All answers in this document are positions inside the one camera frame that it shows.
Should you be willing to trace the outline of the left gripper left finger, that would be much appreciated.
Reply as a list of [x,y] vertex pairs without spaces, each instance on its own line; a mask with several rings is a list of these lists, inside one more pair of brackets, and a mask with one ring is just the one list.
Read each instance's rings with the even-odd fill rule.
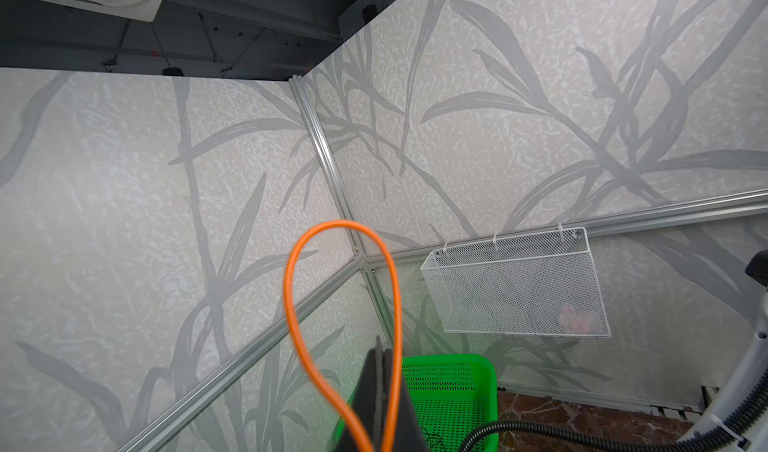
[[384,350],[379,337],[366,355],[349,405],[371,439],[373,450],[379,451],[384,429]]

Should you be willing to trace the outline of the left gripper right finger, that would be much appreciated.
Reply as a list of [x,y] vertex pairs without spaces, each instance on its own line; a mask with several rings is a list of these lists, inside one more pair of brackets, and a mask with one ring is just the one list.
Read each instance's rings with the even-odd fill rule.
[[[380,440],[386,430],[387,412],[390,403],[390,384],[393,365],[393,350],[380,351]],[[401,379],[399,408],[392,450],[396,452],[428,451],[424,434],[417,419],[405,378]]]

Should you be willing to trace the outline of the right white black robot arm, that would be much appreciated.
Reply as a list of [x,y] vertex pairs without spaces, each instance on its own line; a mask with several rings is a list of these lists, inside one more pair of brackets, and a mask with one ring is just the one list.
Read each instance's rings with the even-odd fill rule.
[[[524,421],[526,432],[484,438],[480,451],[647,449],[716,431],[767,367],[767,256],[634,241],[601,245],[595,275],[604,309],[551,305],[556,335],[470,335],[456,451],[475,428]],[[583,440],[578,445],[574,435]]]

